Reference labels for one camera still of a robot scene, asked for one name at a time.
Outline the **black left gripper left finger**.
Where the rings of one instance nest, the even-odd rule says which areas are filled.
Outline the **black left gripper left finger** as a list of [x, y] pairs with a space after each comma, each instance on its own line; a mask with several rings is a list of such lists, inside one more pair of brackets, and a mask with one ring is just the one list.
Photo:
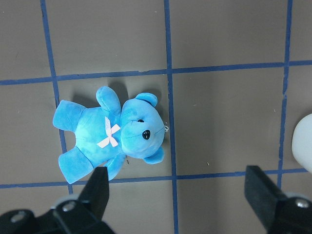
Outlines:
[[76, 199], [58, 204], [53, 216], [64, 234], [107, 234], [102, 217], [109, 200], [106, 167], [97, 167]]

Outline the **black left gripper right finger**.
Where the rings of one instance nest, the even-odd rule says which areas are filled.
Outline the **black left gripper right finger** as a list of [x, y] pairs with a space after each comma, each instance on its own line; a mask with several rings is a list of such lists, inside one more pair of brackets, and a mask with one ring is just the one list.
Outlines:
[[259, 166], [246, 167], [244, 195], [268, 234], [310, 234], [312, 201], [285, 193]]

